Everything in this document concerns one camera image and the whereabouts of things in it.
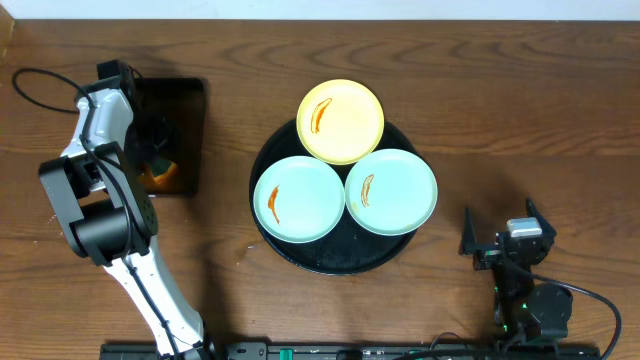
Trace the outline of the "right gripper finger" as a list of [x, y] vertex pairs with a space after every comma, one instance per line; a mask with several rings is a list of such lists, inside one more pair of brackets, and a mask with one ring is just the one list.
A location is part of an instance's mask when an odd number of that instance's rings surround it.
[[555, 235], [556, 230], [550, 225], [550, 223], [541, 215], [535, 204], [530, 198], [525, 201], [526, 211], [529, 217], [533, 217], [538, 221], [543, 235]]
[[479, 251], [476, 241], [476, 233], [473, 224], [471, 209], [465, 208], [464, 212], [464, 229], [459, 246], [460, 255], [475, 255]]

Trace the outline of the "orange green scrub sponge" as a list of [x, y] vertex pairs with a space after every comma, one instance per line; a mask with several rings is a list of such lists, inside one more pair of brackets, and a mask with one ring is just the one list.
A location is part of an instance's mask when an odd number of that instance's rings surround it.
[[145, 191], [153, 194], [177, 193], [179, 185], [179, 166], [168, 159], [158, 158], [143, 162], [138, 180]]

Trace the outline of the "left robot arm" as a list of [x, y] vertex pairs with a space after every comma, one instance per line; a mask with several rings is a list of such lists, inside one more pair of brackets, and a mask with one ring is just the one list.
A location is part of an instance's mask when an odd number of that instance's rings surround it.
[[69, 145], [38, 171], [67, 242], [124, 288], [155, 337], [154, 356], [214, 358], [161, 254], [151, 202], [198, 190], [203, 81], [104, 75], [79, 88], [75, 105]]

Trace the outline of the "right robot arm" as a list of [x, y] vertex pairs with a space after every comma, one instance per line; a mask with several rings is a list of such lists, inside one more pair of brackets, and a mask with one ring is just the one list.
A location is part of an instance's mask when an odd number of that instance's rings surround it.
[[490, 270], [495, 281], [494, 320], [505, 335], [497, 348], [557, 349], [557, 342], [568, 336], [573, 296], [559, 285], [536, 283], [531, 267], [549, 254], [556, 230], [540, 214], [531, 200], [526, 201], [527, 216], [511, 219], [504, 232], [492, 243], [477, 240], [472, 212], [465, 210], [464, 230], [459, 253], [473, 257], [476, 271]]

